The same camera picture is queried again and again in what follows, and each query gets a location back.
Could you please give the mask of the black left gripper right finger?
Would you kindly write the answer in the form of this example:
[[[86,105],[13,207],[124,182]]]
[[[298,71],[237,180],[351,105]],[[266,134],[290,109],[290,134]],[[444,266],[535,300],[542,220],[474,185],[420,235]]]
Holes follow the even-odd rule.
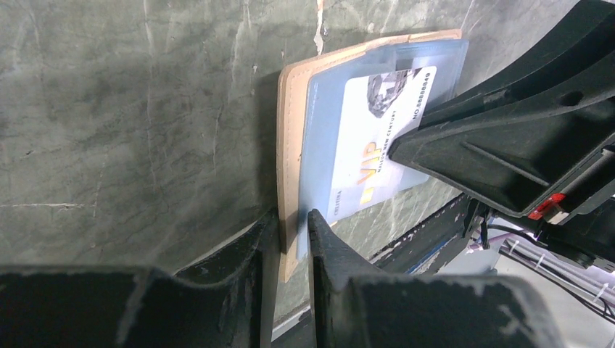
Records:
[[[387,273],[307,217],[317,347],[562,347],[539,293],[518,277]]]

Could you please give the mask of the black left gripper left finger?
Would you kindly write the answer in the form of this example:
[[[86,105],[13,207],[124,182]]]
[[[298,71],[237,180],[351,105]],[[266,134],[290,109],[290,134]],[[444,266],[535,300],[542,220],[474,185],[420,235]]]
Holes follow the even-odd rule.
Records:
[[[278,213],[170,275],[149,266],[1,268],[3,347],[269,347]]]

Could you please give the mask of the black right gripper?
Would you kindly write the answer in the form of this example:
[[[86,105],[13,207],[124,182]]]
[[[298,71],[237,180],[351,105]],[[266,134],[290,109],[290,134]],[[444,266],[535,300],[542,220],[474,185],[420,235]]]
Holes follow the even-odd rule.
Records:
[[[527,215],[535,244],[561,260],[613,269],[614,99],[512,104],[613,50],[614,4],[579,1],[509,66],[426,112],[424,129],[399,137],[389,155],[509,215]]]

